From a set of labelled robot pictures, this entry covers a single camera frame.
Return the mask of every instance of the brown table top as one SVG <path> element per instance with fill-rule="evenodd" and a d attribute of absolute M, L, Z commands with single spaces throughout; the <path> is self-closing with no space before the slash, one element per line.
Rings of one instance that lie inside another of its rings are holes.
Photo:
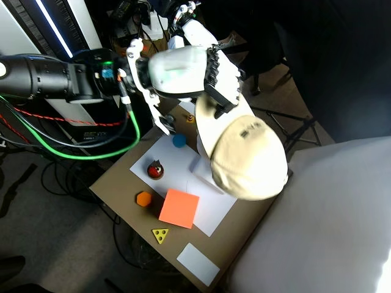
<path fill-rule="evenodd" d="M 171 114 L 176 118 L 177 132 L 184 134 L 187 144 L 197 151 L 196 124 L 186 122 L 188 113 L 180 106 L 174 108 Z M 202 292 L 210 292 L 252 234 L 273 198 L 264 201 L 237 200 L 211 237 L 194 225 L 192 229 L 186 229 L 159 221 L 158 216 L 164 199 L 129 168 L 161 137 L 161 134 L 157 127 L 151 129 L 134 149 L 124 154 L 91 186 L 91 190 Z M 136 195 L 142 191 L 153 195 L 152 204 L 147 208 L 142 208 L 136 203 Z M 156 241 L 152 233 L 152 229 L 157 228 L 169 229 L 162 244 Z M 177 261 L 178 255 L 189 242 L 220 268 L 209 287 Z"/>

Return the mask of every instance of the tripod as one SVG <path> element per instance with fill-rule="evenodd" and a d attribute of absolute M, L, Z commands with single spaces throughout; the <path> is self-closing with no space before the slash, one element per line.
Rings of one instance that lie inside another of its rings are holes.
<path fill-rule="evenodd" d="M 308 117 L 302 118 L 302 117 L 297 117 L 294 115 L 275 112 L 275 111 L 271 111 L 271 110 L 267 110 L 267 109 L 263 109 L 263 108 L 259 108 L 259 107 L 251 107 L 251 109 L 266 113 L 266 115 L 271 117 L 273 119 L 273 121 L 276 123 L 276 125 L 280 128 L 280 130 L 282 131 L 283 135 L 286 138 L 283 143 L 285 153 L 289 153 L 289 151 L 293 148 L 293 146 L 296 144 L 296 142 L 312 143 L 312 144 L 317 145 L 319 147 L 322 145 L 320 138 L 319 138 L 319 135 L 318 135 L 316 128 L 315 128 L 315 122 L 316 122 L 315 118 L 308 118 Z M 294 132 L 289 133 L 281 125 L 281 123 L 278 122 L 278 120 L 276 119 L 275 116 L 281 116 L 281 117 L 286 117 L 286 118 L 293 119 L 296 121 L 301 121 L 301 122 L 303 122 L 303 125 L 301 127 L 299 127 L 297 130 L 295 130 Z M 315 140 L 302 139 L 301 137 L 303 136 L 303 134 L 310 128 L 312 129 L 313 135 L 315 136 Z"/>

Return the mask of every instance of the blue round block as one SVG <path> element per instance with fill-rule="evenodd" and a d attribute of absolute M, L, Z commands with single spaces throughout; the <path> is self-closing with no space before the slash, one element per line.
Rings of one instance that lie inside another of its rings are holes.
<path fill-rule="evenodd" d="M 186 145 L 186 137 L 183 134 L 176 134 L 172 138 L 172 143 L 177 148 L 183 148 Z"/>

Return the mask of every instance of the beige cap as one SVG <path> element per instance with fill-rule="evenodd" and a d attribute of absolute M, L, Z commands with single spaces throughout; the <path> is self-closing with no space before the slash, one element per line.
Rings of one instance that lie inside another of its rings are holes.
<path fill-rule="evenodd" d="M 288 180 L 282 143 L 254 116 L 242 95 L 239 106 L 218 119 L 208 96 L 197 99 L 195 111 L 212 176 L 221 189 L 245 200 L 263 200 L 281 192 Z"/>

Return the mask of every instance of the gray concrete floor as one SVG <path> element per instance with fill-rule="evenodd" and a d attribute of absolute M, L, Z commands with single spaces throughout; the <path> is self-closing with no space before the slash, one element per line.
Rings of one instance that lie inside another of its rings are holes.
<path fill-rule="evenodd" d="M 262 92 L 258 96 L 249 93 L 252 80 L 248 80 L 244 95 L 249 103 L 287 114 L 309 115 L 292 79 L 273 90 L 287 70 L 284 65 L 279 65 L 262 74 Z M 282 138 L 282 133 L 267 115 L 258 112 L 257 115 Z M 279 121 L 289 131 L 300 126 L 300 123 L 286 118 L 279 118 Z M 324 144 L 333 143 L 320 125 L 316 128 Z M 305 137 L 311 139 L 312 135 L 308 132 Z M 298 143 L 294 150 L 308 147 L 313 146 Z M 168 288 L 175 287 L 175 292 L 189 292 L 180 291 L 179 288 L 188 285 L 181 277 L 157 277 L 124 263 L 114 246 L 112 222 L 97 205 L 46 192 L 40 185 L 40 173 L 47 161 L 39 155 L 21 153 L 5 158 L 1 165 L 5 183 L 0 201 L 11 183 L 31 163 L 37 164 L 38 169 L 20 186 L 9 213 L 0 219 L 0 258 L 23 255 L 27 263 L 17 277 L 0 286 L 0 292 L 26 283 L 37 283 L 56 293 L 113 292 L 105 285 L 105 278 L 110 278 L 125 292 L 174 292 Z M 55 189 L 56 184 L 52 183 L 52 187 Z M 124 251 L 129 233 L 126 224 L 118 227 Z"/>

